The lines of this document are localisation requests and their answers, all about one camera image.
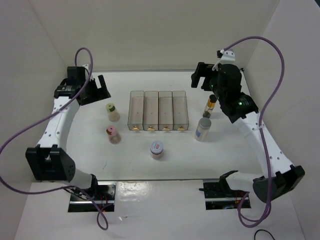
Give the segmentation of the yellow cap spice bottle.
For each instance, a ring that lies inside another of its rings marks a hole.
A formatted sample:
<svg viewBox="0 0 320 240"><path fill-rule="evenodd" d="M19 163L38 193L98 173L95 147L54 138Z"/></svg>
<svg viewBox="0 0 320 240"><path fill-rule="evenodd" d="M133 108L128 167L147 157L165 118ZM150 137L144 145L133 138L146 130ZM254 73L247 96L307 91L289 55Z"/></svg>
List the yellow cap spice bottle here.
<svg viewBox="0 0 320 240"><path fill-rule="evenodd" d="M120 114L112 102L106 104L106 110L108 119L111 122L117 122L120 119Z"/></svg>

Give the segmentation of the pink cap spice bottle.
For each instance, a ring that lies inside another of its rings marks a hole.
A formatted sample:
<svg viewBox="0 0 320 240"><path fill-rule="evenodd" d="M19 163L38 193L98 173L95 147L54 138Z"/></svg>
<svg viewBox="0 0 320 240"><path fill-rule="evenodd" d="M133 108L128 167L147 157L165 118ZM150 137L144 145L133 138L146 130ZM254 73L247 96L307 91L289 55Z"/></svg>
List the pink cap spice bottle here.
<svg viewBox="0 0 320 240"><path fill-rule="evenodd" d="M114 125L109 125L106 128L106 133L108 135L110 143L118 144L121 141L121 136Z"/></svg>

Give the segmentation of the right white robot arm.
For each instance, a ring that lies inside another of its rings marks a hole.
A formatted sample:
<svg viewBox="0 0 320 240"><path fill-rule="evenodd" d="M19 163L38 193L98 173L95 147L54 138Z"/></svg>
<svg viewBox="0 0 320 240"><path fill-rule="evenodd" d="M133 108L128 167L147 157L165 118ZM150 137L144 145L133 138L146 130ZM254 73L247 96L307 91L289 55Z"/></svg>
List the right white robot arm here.
<svg viewBox="0 0 320 240"><path fill-rule="evenodd" d="M292 191L305 176L300 165L294 165L280 149L268 128L260 119L261 111L252 97L242 91L242 73L233 64L199 62L191 75L191 87L197 88L200 78L204 81L201 89L212 92L217 98L221 111L242 133L252 147L261 166L262 175L229 171L220 177L220 193L231 196L244 181L248 192L254 192L263 202L271 202Z"/></svg>

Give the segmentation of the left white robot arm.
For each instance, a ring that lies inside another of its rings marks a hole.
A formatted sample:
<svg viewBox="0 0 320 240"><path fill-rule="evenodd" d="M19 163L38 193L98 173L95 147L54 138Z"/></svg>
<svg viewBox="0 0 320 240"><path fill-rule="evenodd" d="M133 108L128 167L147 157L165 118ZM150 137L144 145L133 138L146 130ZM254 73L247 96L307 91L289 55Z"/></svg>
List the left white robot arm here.
<svg viewBox="0 0 320 240"><path fill-rule="evenodd" d="M97 87L89 75L90 67L90 64L67 67L67 77L54 91L54 116L37 145L27 148L25 157L37 181L76 186L88 200L94 200L100 193L96 176L77 169L67 154L68 135L80 107L111 96L102 75L98 76L101 87Z"/></svg>

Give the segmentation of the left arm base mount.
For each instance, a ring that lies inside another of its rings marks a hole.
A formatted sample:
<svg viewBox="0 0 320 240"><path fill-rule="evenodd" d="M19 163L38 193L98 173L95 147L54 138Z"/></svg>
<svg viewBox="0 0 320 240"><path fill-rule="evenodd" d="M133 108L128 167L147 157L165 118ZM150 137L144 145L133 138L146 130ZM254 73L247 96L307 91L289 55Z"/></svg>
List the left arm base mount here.
<svg viewBox="0 0 320 240"><path fill-rule="evenodd" d="M115 181L99 181L96 193L87 194L94 200L99 209L103 212L113 212L115 209L117 183ZM66 190L70 194L68 212L69 213L86 213L97 212L98 210L85 194L77 189Z"/></svg>

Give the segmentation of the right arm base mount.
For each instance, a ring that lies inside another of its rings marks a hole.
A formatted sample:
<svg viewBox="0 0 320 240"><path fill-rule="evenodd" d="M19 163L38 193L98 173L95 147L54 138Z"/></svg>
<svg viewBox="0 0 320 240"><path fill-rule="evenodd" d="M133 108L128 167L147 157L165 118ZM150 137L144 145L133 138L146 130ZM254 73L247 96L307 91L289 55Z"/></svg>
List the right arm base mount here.
<svg viewBox="0 0 320 240"><path fill-rule="evenodd" d="M205 209L229 210L236 209L246 192L242 190L224 191L218 179L204 179L199 191L204 193Z"/></svg>

